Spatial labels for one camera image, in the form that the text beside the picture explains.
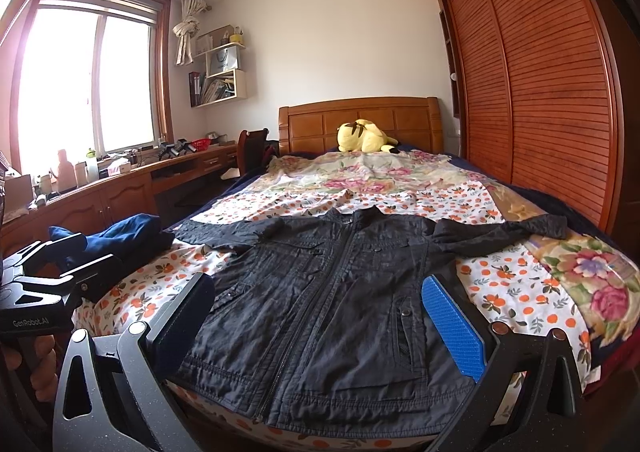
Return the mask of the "person's left hand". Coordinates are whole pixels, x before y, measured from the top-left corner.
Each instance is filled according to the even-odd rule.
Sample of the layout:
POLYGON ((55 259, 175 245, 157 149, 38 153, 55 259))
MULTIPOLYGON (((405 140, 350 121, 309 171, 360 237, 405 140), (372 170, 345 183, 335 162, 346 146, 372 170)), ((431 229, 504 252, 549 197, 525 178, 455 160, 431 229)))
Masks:
MULTIPOLYGON (((58 359, 55 345, 56 341, 52 335, 38 336, 34 341, 37 366, 30 374, 30 383, 39 402, 52 402, 58 389, 58 374, 56 374, 58 359)), ((1 349, 8 370, 10 372, 17 370, 22 365, 22 355, 17 350, 4 345, 1 349)))

